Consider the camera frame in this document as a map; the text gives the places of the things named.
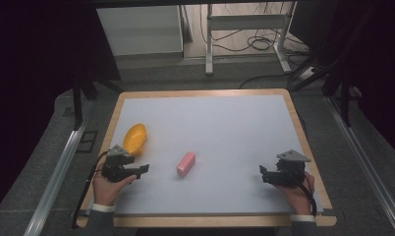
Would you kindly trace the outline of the white metal stand frame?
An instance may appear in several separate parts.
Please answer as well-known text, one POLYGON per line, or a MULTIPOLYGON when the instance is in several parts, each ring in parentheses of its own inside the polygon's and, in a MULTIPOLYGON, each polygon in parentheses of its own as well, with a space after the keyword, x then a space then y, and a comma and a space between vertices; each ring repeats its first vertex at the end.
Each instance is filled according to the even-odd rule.
POLYGON ((290 65, 284 55, 283 45, 292 21, 296 3, 292 2, 285 14, 252 14, 252 15, 213 15, 212 5, 206 6, 206 51, 205 73, 213 74, 212 33, 215 30, 279 30, 278 40, 273 49, 284 73, 290 73, 290 65))

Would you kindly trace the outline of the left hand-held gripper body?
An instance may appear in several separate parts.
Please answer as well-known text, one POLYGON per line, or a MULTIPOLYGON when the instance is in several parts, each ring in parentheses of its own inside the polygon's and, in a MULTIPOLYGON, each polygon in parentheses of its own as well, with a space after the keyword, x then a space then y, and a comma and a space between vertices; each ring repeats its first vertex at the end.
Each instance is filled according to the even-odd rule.
POLYGON ((102 166, 102 175, 110 182, 120 182, 123 179, 132 176, 129 174, 129 169, 123 165, 124 156, 130 156, 128 152, 115 145, 106 153, 106 160, 102 166))

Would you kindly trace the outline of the yellow bowl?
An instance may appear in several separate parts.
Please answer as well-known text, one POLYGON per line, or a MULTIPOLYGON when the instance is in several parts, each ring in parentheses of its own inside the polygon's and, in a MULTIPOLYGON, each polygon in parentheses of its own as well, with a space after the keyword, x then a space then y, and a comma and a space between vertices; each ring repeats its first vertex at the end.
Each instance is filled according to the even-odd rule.
POLYGON ((123 140, 123 148, 129 155, 141 156, 147 141, 147 130, 144 124, 138 123, 131 127, 123 140))

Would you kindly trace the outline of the dark curtain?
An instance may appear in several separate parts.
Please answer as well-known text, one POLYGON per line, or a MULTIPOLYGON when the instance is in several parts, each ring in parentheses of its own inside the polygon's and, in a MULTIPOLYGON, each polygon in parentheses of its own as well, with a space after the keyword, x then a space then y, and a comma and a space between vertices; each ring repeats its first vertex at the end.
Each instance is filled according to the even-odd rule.
POLYGON ((0 0, 0 205, 56 97, 119 72, 92 0, 0 0))
POLYGON ((299 0, 290 33, 330 70, 324 94, 358 89, 359 107, 395 149, 395 0, 299 0))

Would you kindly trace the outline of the aluminium rail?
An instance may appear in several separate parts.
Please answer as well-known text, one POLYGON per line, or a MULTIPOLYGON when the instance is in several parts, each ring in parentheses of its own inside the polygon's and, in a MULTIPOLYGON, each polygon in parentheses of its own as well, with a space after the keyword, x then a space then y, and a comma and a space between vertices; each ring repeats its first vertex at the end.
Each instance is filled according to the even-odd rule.
POLYGON ((382 182, 380 176, 377 174, 375 168, 371 164, 367 153, 363 146, 359 142, 354 130, 349 127, 346 122, 342 119, 340 108, 337 102, 332 97, 325 97, 325 102, 330 107, 333 117, 338 124, 345 140, 347 141, 350 149, 352 150, 358 164, 363 170, 369 185, 371 186, 375 196, 377 197, 384 213, 390 221, 392 227, 395 230, 395 199, 389 192, 387 187, 382 182))
POLYGON ((76 153, 79 141, 85 131, 86 120, 83 120, 77 130, 74 130, 58 159, 51 178, 40 198, 40 201, 28 223, 24 236, 39 236, 48 218, 49 212, 57 198, 68 168, 76 153))

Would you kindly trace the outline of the person's left hand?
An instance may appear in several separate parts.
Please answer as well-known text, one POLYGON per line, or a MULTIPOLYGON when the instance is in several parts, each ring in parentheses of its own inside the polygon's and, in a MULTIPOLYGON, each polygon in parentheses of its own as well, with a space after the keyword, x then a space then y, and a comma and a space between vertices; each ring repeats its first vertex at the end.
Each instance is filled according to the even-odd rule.
POLYGON ((94 202, 97 205, 112 207, 117 201, 121 190, 132 184, 136 179, 137 176, 132 175, 120 182, 110 182, 102 175, 102 168, 99 167, 95 171, 92 182, 94 202))

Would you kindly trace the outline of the wooden framed white board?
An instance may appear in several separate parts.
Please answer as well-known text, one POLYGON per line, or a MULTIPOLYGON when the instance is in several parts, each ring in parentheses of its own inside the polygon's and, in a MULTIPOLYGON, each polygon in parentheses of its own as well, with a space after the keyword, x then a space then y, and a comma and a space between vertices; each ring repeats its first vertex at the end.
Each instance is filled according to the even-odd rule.
POLYGON ((290 212, 259 172, 274 170, 278 154, 302 149, 283 96, 126 98, 111 143, 138 123, 147 141, 136 163, 149 170, 122 190, 117 214, 290 212), (176 167, 189 151, 196 163, 181 178, 176 167))

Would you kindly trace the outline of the black metal stand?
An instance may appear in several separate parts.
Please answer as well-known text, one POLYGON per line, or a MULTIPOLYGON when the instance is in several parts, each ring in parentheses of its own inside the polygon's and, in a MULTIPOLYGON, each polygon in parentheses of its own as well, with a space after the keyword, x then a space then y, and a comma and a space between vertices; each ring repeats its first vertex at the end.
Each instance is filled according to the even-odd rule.
POLYGON ((339 115, 344 124, 348 127, 351 126, 349 118, 349 106, 350 102, 358 100, 358 96, 351 95, 351 81, 348 76, 348 70, 345 66, 346 58, 343 56, 338 57, 332 63, 325 66, 322 69, 314 72, 311 76, 302 80, 301 82, 293 85, 294 80, 301 74, 301 70, 304 69, 308 63, 312 60, 312 57, 306 59, 295 71, 294 75, 289 78, 287 89, 290 91, 296 91, 318 81, 324 77, 327 77, 324 85, 321 88, 321 92, 324 96, 332 96, 335 94, 337 89, 340 89, 339 96, 339 115))
POLYGON ((93 72, 86 72, 84 74, 75 74, 73 77, 73 88, 72 88, 74 112, 75 112, 75 125, 74 125, 75 131, 77 131, 82 126, 82 123, 84 121, 82 95, 84 95, 88 101, 94 101, 98 98, 98 91, 94 85, 95 82, 98 82, 117 93, 124 92, 124 90, 121 87, 99 77, 93 72))

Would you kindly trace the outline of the white cabinet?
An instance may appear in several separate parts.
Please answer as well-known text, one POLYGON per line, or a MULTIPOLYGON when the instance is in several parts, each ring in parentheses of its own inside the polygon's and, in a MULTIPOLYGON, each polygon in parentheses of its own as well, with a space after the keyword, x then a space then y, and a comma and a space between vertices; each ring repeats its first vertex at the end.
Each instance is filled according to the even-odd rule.
POLYGON ((96 10, 114 56, 183 51, 178 6, 96 10))

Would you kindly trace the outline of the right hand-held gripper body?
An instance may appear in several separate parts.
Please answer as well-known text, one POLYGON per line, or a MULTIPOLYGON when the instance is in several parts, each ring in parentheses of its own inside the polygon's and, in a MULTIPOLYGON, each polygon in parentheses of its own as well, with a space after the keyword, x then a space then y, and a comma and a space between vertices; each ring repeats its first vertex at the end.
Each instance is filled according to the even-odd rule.
POLYGON ((308 157, 291 149, 278 154, 277 158, 277 170, 267 170, 265 174, 273 179, 271 185, 295 188, 305 181, 306 163, 310 162, 308 157))

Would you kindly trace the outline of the person's right hand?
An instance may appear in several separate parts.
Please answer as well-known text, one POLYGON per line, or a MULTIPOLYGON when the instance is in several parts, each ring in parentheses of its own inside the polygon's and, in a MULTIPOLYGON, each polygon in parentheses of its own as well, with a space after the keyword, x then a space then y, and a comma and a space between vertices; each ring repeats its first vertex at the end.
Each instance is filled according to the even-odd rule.
MULTIPOLYGON (((308 172, 305 173, 305 181, 303 186, 313 195, 314 192, 314 177, 308 172)), ((312 206, 308 195, 301 187, 286 188, 283 186, 276 186, 286 198, 289 206, 293 209, 295 215, 311 215, 312 206)))

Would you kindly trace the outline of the pink soap bar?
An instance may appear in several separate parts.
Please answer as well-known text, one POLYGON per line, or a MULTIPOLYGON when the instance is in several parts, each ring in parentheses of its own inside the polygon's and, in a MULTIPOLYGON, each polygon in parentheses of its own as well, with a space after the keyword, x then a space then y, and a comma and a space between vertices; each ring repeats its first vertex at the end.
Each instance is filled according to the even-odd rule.
POLYGON ((196 155, 193 151, 187 152, 178 163, 176 170, 179 177, 184 178, 196 163, 196 155))

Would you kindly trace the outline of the white power strip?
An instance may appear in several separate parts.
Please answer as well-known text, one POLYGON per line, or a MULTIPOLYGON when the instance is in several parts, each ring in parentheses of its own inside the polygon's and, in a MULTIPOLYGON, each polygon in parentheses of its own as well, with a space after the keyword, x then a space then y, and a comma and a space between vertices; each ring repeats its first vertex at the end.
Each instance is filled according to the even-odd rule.
POLYGON ((307 78, 309 78, 310 76, 312 76, 314 73, 317 72, 317 69, 315 67, 308 67, 307 69, 305 69, 300 75, 299 75, 299 79, 300 80, 306 80, 307 78))

